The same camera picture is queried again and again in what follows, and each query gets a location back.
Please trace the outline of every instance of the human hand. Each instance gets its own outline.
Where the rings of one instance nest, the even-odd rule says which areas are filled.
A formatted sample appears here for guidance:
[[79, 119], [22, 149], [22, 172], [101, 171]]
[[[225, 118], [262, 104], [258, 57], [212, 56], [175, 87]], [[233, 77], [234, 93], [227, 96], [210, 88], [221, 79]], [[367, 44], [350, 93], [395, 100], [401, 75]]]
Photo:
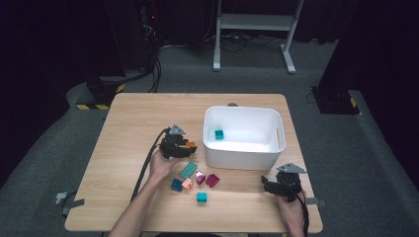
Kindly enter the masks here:
[[[298, 194], [299, 198], [305, 203], [305, 191], [301, 191]], [[281, 217], [283, 218], [284, 224], [290, 231], [293, 237], [303, 237], [303, 212], [301, 202], [298, 198], [292, 202], [287, 202], [287, 197], [275, 196], [275, 200], [280, 208]]]
[[161, 151], [154, 152], [150, 159], [150, 177], [149, 180], [164, 180], [172, 170], [172, 167], [181, 159], [170, 157], [166, 159], [162, 156]]

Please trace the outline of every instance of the white metal stand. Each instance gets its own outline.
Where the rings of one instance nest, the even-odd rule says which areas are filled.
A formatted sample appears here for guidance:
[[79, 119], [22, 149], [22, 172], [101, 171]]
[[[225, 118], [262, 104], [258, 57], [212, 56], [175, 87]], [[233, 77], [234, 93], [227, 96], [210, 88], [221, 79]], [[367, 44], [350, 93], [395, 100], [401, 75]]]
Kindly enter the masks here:
[[281, 52], [290, 74], [295, 74], [295, 67], [290, 56], [290, 45], [293, 41], [304, 0], [298, 0], [293, 16], [274, 16], [274, 15], [251, 15], [251, 14], [221, 14], [221, 0], [218, 0], [218, 9], [216, 17], [215, 47], [213, 53], [213, 70], [221, 69], [221, 50], [220, 38], [221, 29], [238, 30], [262, 30], [262, 31], [284, 31], [289, 32], [285, 44], [281, 44]]

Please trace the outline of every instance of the gray carpet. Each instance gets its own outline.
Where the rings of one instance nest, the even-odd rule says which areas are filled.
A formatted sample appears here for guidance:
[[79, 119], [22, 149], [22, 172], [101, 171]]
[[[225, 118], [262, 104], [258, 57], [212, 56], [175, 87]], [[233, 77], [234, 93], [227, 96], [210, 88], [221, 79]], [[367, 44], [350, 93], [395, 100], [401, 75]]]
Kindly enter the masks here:
[[[235, 50], [240, 45], [224, 43]], [[360, 92], [361, 115], [319, 113], [310, 87], [318, 85], [335, 43], [293, 42], [296, 75], [287, 73], [278, 45], [221, 52], [162, 48], [159, 93], [279, 93], [288, 100], [314, 189], [327, 206], [324, 229], [312, 236], [419, 236], [419, 195], [383, 139]], [[147, 92], [152, 75], [126, 83], [125, 93]], [[76, 191], [108, 112], [79, 111], [84, 88], [71, 89], [71, 108], [37, 141], [0, 191], [0, 236], [101, 236], [69, 232], [55, 196]], [[260, 235], [263, 237], [278, 236]]]

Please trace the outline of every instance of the wooden table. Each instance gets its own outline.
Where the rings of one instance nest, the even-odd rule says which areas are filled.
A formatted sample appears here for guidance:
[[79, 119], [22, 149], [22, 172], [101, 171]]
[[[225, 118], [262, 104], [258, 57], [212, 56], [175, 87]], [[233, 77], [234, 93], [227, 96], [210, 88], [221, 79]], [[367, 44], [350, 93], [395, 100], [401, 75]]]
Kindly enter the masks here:
[[[282, 117], [287, 146], [270, 171], [240, 171], [207, 167], [203, 143], [204, 118], [212, 106], [236, 103], [243, 107], [270, 108]], [[144, 159], [163, 128], [174, 123], [195, 141], [198, 150], [175, 165], [157, 192], [143, 231], [156, 232], [287, 232], [273, 195], [264, 192], [260, 176], [275, 181], [276, 168], [292, 162], [305, 169], [293, 121], [283, 95], [272, 94], [118, 94], [109, 111], [75, 199], [84, 205], [70, 210], [67, 230], [110, 231], [129, 203]], [[171, 190], [174, 178], [193, 161], [206, 175], [216, 174], [214, 187], [194, 185], [189, 192]], [[307, 174], [300, 175], [308, 198], [314, 193]], [[208, 202], [197, 203], [198, 192]], [[308, 232], [323, 225], [316, 205], [309, 205]]]

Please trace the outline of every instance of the white plastic bin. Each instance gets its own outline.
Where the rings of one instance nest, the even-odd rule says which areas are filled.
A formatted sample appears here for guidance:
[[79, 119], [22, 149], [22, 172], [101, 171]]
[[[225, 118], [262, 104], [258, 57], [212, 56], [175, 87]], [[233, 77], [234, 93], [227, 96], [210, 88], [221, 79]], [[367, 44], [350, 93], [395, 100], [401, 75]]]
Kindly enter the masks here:
[[280, 114], [264, 108], [209, 108], [203, 140], [207, 165], [225, 169], [270, 170], [286, 147]]

